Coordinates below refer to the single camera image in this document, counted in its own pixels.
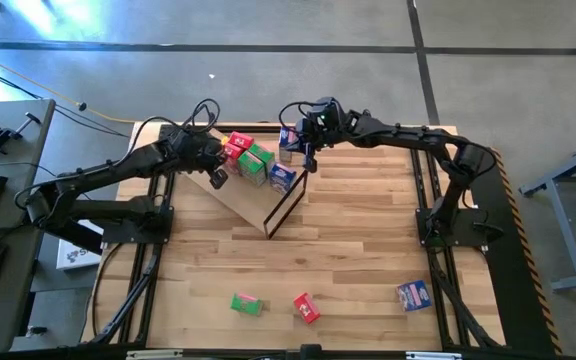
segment wooden board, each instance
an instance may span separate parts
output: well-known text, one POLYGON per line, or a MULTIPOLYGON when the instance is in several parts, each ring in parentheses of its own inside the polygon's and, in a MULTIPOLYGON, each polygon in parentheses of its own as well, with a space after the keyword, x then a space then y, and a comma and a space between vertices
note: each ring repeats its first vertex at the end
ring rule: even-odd
MULTIPOLYGON (((147 126, 138 144, 155 141, 158 128, 147 126)), ((255 138, 274 141, 276 135, 255 138)), ((404 282, 430 280, 425 251, 417 244, 410 152, 341 144, 318 153, 317 160, 319 171, 309 177, 306 196, 273 240, 186 176, 177 178, 173 236, 163 254, 149 347, 286 349, 319 343, 325 349, 440 349, 435 309, 404 313, 395 291, 404 282), (263 299, 261 317, 230 310, 235 292, 263 299), (292 304, 303 292, 322 313, 312 325, 292 304)), ((445 189, 446 174, 440 180, 445 189)), ((145 194, 147 186, 146 180, 125 181, 118 198, 145 194)), ((120 249, 98 282, 99 327, 126 295, 134 251, 130 245, 120 249)), ((465 303, 503 343, 484 257, 457 248, 455 260, 465 303)), ((454 312, 446 308, 456 339, 454 312)), ((82 340, 90 338, 88 321, 82 340)))
MULTIPOLYGON (((224 136, 216 129, 212 129, 210 133, 217 139, 221 139, 224 136)), ((278 137, 278 135, 266 135, 263 139, 260 137, 257 137, 256 139, 257 144, 273 151, 277 160, 279 159, 278 137)), ((302 158, 303 156, 299 156, 299 154, 293 156, 293 164, 295 164, 294 168, 297 171, 297 176, 302 172, 300 166, 302 158)), ((192 174, 187 174, 186 176, 261 232, 264 231, 264 221, 283 197, 282 194, 272 189, 267 180, 261 186, 257 187, 248 179, 229 173, 228 181, 226 181, 221 189, 216 190, 210 184, 210 178, 205 174, 194 172, 192 174)), ((296 201, 300 192, 301 190, 293 191, 289 195, 288 199, 286 199, 286 202, 284 203, 285 205, 282 204, 284 206, 280 208, 280 211, 275 213, 275 215, 269 219, 270 221, 267 224, 269 233, 274 229, 283 214, 285 214, 287 208, 290 207, 290 204, 296 201)))

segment gray desk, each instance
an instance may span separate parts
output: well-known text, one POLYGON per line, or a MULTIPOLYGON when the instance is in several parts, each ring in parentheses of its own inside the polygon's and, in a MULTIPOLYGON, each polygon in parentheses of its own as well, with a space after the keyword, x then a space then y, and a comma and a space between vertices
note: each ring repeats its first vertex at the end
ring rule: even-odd
MULTIPOLYGON (((52 119, 53 100, 29 100, 0 102, 0 125, 16 129, 23 122, 26 112, 42 120, 42 126, 31 124, 22 135, 24 140, 11 141, 9 155, 0 155, 0 163, 27 161, 38 163, 52 119)), ((2 166, 0 175, 9 178, 7 190, 0 200, 0 219, 19 219, 21 212, 12 204, 12 196, 31 185, 36 169, 31 166, 2 166)), ((19 332, 26 306, 35 256, 41 243, 42 233, 32 227, 24 227, 4 242, 8 253, 0 277, 0 352, 8 351, 14 336, 19 332)))

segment yellow cable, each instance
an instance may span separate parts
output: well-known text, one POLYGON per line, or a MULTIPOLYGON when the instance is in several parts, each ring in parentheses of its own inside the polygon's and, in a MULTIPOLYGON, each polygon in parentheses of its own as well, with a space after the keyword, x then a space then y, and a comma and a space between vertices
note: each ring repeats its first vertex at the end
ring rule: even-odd
MULTIPOLYGON (((73 104, 73 105, 74 105, 75 107, 77 107, 77 108, 79 108, 79 106, 81 105, 80 102, 75 101, 75 100, 69 98, 69 97, 66 96, 66 95, 60 94, 59 92, 57 92, 57 91, 55 91, 55 90, 53 90, 53 89, 51 89, 51 88, 49 88, 49 87, 47 87, 47 86, 44 86, 44 85, 42 85, 42 84, 34 81, 34 80, 32 80, 31 78, 29 78, 29 77, 27 77, 27 76, 25 76, 25 75, 23 75, 23 74, 18 73, 17 71, 9 68, 8 66, 6 66, 6 65, 4 65, 4 64, 1 64, 1 63, 0 63, 0 68, 5 69, 5 70, 11 72, 11 73, 19 76, 20 78, 22 78, 22 79, 24 79, 24 80, 26 80, 26 81, 28 81, 28 82, 36 85, 36 86, 39 86, 40 88, 42 88, 42 89, 44 89, 44 90, 46 90, 46 91, 48 91, 48 92, 56 95, 57 97, 60 97, 60 98, 62 98, 63 100, 65 100, 65 101, 73 104)), ((109 121, 115 121, 115 122, 120 122, 120 123, 128 123, 128 124, 132 124, 132 123, 136 123, 136 122, 141 122, 141 120, 121 119, 121 118, 116 118, 116 117, 108 116, 108 115, 106 115, 106 114, 104 114, 104 113, 101 113, 101 112, 99 112, 99 111, 91 108, 91 107, 87 107, 86 110, 90 111, 91 113, 93 113, 93 114, 95 114, 95 115, 97 115, 97 116, 99 116, 99 117, 101 117, 101 118, 104 118, 104 119, 106 119, 106 120, 109 120, 109 121)))

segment small box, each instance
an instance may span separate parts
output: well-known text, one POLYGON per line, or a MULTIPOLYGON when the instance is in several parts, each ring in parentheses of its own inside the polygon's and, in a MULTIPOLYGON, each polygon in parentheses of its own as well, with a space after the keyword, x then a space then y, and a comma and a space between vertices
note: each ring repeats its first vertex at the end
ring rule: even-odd
POLYGON ((253 139, 251 136, 233 131, 230 134, 230 139, 228 139, 228 142, 233 145, 237 145, 244 150, 248 150, 250 146, 252 146, 252 144, 255 142, 255 139, 253 139))
POLYGON ((264 162, 266 175, 268 175, 270 173, 270 169, 272 169, 272 166, 275 164, 275 153, 259 144, 252 144, 248 151, 255 155, 257 159, 264 162))
POLYGON ((397 293, 404 311, 419 310, 431 305, 428 289, 423 280, 400 285, 397 287, 397 293))
POLYGON ((259 316, 261 315, 263 302, 250 295, 235 294, 232 297, 230 308, 246 314, 259 316))
POLYGON ((279 161, 288 164, 292 161, 292 152, 286 151, 285 147, 296 139, 292 129, 282 127, 279 131, 279 161))
POLYGON ((270 186, 282 195, 286 195, 293 181, 297 177, 297 172, 287 166, 275 164, 268 174, 270 186))
POLYGON ((226 154, 226 162, 224 163, 224 169, 229 173, 235 175, 241 175, 241 170, 239 169, 239 157, 244 153, 244 149, 237 145, 227 143, 224 145, 224 153, 226 154))
POLYGON ((253 184, 261 186, 266 181, 266 165, 249 151, 244 151, 239 159, 239 169, 241 175, 250 180, 253 184))
POLYGON ((319 309, 317 309, 317 306, 312 302, 308 293, 299 295, 293 302, 306 323, 310 324, 321 316, 319 309))

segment blue box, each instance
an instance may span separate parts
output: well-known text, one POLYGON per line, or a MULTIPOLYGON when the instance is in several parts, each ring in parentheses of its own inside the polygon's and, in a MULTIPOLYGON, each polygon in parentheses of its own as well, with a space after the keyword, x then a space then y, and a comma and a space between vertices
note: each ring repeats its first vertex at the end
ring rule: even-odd
POLYGON ((297 172, 295 170, 275 163, 268 174, 268 181, 275 191, 285 195, 288 190, 290 190, 292 182, 295 180, 296 176, 297 172))
POLYGON ((286 151, 284 147, 295 141, 295 133, 288 128, 282 127, 279 131, 279 161, 290 164, 292 160, 292 153, 286 151))
POLYGON ((423 280, 417 280, 397 286, 399 300, 404 311, 414 311, 428 307, 431 304, 428 289, 423 280))

